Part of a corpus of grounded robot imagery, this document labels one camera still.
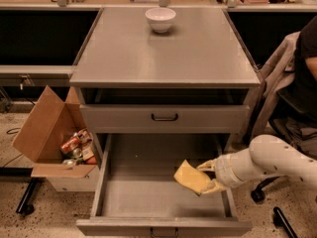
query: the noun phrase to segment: chair leg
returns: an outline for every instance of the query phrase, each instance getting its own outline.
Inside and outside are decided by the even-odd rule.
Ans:
[[[297,238],[295,231],[293,230],[292,226],[289,224],[282,210],[279,207],[275,207],[273,211],[275,213],[275,216],[273,219],[274,225],[282,226],[284,230],[286,231],[289,238]]]
[[[265,179],[256,187],[255,190],[251,192],[251,198],[254,200],[255,203],[261,203],[263,200],[265,200],[265,193],[262,191],[262,189],[270,183],[274,182],[276,179],[278,179],[278,177]]]

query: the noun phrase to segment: chair wheel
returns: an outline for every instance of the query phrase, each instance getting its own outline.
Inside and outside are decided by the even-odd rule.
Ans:
[[[255,189],[251,192],[251,198],[255,203],[261,203],[265,200],[265,194],[261,189]]]

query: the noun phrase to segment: drawer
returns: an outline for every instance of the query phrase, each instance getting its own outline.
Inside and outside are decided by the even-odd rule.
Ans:
[[[82,105],[96,133],[237,133],[248,105]]]
[[[228,189],[197,196],[173,175],[184,159],[193,166],[219,155],[208,134],[112,134],[107,137],[90,219],[77,227],[89,236],[241,236]]]

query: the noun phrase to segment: desk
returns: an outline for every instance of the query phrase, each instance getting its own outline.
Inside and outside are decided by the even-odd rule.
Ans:
[[[196,200],[172,175],[184,159],[221,154],[219,139],[239,133],[260,82],[221,9],[171,7],[175,25],[160,35],[149,8],[105,7],[70,80],[102,159],[92,218],[77,226],[86,235],[242,235],[251,226],[235,217],[230,190]]]

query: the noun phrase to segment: speckled floor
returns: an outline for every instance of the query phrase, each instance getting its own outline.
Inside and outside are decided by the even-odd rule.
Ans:
[[[28,113],[0,113],[1,167],[19,156],[11,147],[15,135],[6,132],[20,128],[27,117]],[[21,156],[7,167],[31,166],[32,162]],[[273,224],[275,206],[282,209],[298,237],[317,237],[317,191],[295,178],[279,178],[264,190],[265,201],[255,204],[250,192],[258,183],[255,180],[233,189],[239,219],[251,221],[254,225],[244,238],[288,237],[283,229]],[[0,237],[84,237],[76,228],[75,220],[89,217],[93,192],[57,192],[44,180],[38,184],[33,198],[35,212],[22,216],[16,213],[16,209],[27,185],[23,180],[0,178]]]

